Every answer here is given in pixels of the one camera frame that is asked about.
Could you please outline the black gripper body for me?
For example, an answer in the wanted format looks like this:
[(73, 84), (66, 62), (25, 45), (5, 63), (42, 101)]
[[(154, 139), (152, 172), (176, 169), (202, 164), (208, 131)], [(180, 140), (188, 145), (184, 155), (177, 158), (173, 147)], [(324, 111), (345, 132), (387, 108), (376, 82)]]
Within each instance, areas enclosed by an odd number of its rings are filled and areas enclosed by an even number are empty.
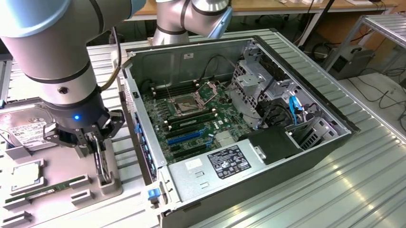
[(104, 124), (109, 117), (98, 91), (93, 91), (83, 100), (73, 104), (54, 105), (45, 101), (43, 104), (55, 123), (67, 129), (86, 128), (97, 122)]

